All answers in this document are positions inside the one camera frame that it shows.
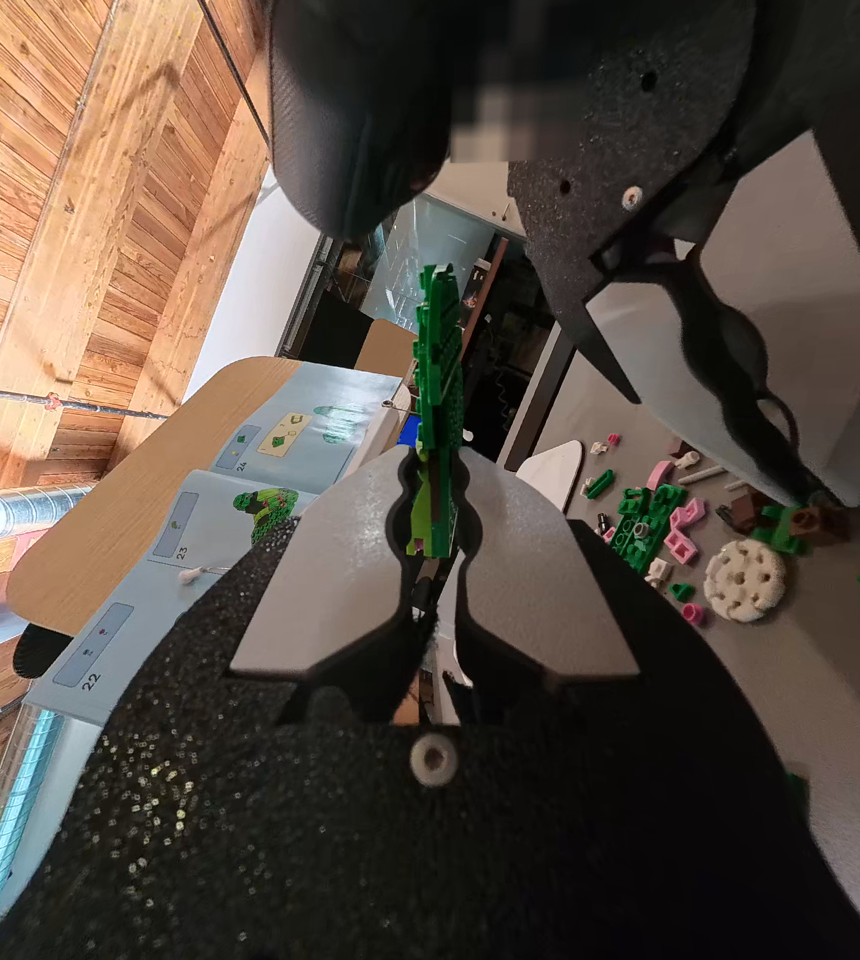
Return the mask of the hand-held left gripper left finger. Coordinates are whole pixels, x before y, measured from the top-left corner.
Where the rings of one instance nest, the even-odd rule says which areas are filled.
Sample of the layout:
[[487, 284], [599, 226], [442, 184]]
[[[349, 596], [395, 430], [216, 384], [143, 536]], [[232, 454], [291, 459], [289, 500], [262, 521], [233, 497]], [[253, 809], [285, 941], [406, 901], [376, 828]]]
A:
[[297, 707], [335, 688], [364, 722], [394, 719], [430, 622], [414, 617], [423, 566], [411, 556], [415, 450], [389, 450], [304, 510], [234, 652], [235, 679], [295, 686]]

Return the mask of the grey metal pipe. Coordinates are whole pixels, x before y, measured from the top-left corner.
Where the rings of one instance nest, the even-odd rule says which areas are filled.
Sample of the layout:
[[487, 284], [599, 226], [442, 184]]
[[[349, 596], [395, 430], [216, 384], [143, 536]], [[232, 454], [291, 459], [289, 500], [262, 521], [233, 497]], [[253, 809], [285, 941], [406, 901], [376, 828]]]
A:
[[62, 399], [53, 391], [40, 395], [19, 391], [0, 390], [0, 401], [38, 405], [43, 407], [48, 412], [56, 412], [67, 409], [153, 422], [165, 422], [167, 419], [169, 419], [168, 414], [134, 411], [104, 404], [89, 403], [74, 399]]

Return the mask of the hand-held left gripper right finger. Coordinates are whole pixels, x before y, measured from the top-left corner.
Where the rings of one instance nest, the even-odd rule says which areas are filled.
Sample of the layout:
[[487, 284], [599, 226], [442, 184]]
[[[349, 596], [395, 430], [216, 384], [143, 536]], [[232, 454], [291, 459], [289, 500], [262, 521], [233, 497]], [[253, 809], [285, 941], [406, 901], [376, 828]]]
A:
[[566, 515], [515, 474], [459, 452], [455, 654], [473, 717], [501, 723], [542, 692], [640, 676]]

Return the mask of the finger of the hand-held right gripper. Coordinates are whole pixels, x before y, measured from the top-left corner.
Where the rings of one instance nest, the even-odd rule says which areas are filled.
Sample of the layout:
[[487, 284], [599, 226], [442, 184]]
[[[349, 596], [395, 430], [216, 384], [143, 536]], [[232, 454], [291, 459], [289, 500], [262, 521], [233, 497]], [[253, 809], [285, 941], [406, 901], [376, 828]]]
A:
[[702, 263], [645, 263], [586, 309], [664, 426], [778, 502], [808, 502], [813, 472], [796, 416], [770, 386], [766, 342], [717, 294]]
[[699, 254], [767, 352], [758, 412], [846, 507], [860, 505], [860, 252], [812, 133], [744, 176]]

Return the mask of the green lego build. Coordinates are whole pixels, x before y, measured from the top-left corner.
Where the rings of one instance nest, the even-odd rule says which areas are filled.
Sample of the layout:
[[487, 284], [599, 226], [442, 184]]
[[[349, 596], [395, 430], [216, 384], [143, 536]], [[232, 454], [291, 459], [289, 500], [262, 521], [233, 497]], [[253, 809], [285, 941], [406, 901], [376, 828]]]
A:
[[419, 484], [412, 500], [407, 552], [443, 560], [451, 555], [458, 519], [453, 471], [464, 444], [462, 301], [452, 265], [428, 265], [419, 281], [423, 301], [416, 309], [412, 345]]

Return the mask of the black round disc fixture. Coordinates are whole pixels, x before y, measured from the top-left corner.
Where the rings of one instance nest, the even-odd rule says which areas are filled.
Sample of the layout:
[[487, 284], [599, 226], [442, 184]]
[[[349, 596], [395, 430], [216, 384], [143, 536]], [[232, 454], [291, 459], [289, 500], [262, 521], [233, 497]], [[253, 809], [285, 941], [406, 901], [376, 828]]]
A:
[[13, 649], [13, 672], [27, 680], [42, 677], [72, 640], [71, 634], [29, 623]]

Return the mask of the lego instruction booklet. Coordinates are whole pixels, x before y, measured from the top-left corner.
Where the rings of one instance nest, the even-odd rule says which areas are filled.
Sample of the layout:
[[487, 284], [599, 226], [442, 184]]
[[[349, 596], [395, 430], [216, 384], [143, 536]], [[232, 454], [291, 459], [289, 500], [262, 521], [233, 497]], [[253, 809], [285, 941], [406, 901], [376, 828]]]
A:
[[364, 458], [380, 453], [379, 420], [400, 379], [305, 364], [234, 427], [206, 469], [191, 471], [154, 542], [75, 634], [27, 703], [103, 726], [177, 619], [230, 572], [258, 526], [298, 518]]

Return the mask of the silver ventilation duct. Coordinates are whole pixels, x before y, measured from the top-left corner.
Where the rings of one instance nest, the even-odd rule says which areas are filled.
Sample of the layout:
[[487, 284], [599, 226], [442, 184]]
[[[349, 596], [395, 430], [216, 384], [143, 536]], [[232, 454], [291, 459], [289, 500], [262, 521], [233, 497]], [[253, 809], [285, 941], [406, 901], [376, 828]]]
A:
[[0, 539], [53, 526], [93, 488], [89, 484], [58, 484], [0, 489]]

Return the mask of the mostly green lego piece pile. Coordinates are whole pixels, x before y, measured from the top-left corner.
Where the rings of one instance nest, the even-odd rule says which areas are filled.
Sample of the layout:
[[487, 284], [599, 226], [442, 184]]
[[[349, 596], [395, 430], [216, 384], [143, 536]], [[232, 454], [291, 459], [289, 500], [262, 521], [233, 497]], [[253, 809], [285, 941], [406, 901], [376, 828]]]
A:
[[690, 626], [703, 625], [708, 613], [731, 623], [758, 622], [784, 601], [788, 590], [785, 560], [808, 557], [817, 548], [790, 535], [792, 513], [815, 505], [835, 506], [813, 496], [802, 507], [784, 507], [749, 488], [729, 505], [717, 508], [716, 515], [737, 537], [707, 561], [701, 588], [705, 603], [700, 604], [694, 583], [669, 582], [669, 578], [676, 566], [687, 567], [699, 557], [700, 549], [688, 531], [710, 513], [708, 502], [694, 496], [689, 487], [724, 474], [725, 469], [713, 466], [682, 476], [675, 483], [668, 481], [675, 472], [699, 461], [696, 450], [679, 449], [659, 462], [644, 486], [623, 490], [616, 522], [600, 516], [600, 535], [643, 583], [657, 591], [667, 590], [679, 606], [678, 614]]

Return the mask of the small brown lego piece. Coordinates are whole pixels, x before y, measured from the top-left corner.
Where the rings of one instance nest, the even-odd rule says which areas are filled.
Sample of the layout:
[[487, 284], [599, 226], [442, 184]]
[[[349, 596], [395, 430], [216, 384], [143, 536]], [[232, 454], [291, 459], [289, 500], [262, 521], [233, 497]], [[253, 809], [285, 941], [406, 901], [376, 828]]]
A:
[[835, 546], [850, 540], [851, 523], [847, 510], [815, 505], [792, 512], [789, 532], [809, 546]]

